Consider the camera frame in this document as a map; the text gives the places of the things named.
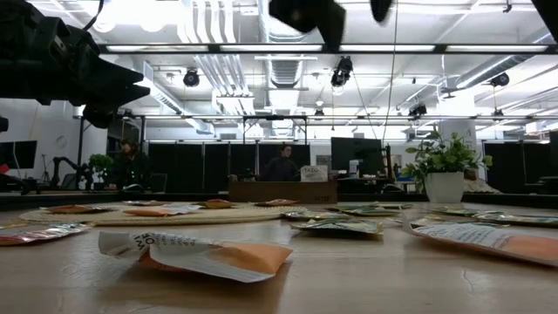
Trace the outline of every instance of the black monitor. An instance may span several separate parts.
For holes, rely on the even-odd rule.
[[[331,167],[349,171],[350,160],[361,160],[360,174],[384,173],[382,141],[370,139],[331,138]]]
[[[8,164],[8,167],[12,169],[16,169],[18,166],[20,169],[33,169],[35,167],[36,153],[36,140],[0,143],[0,154],[2,154],[0,160]]]

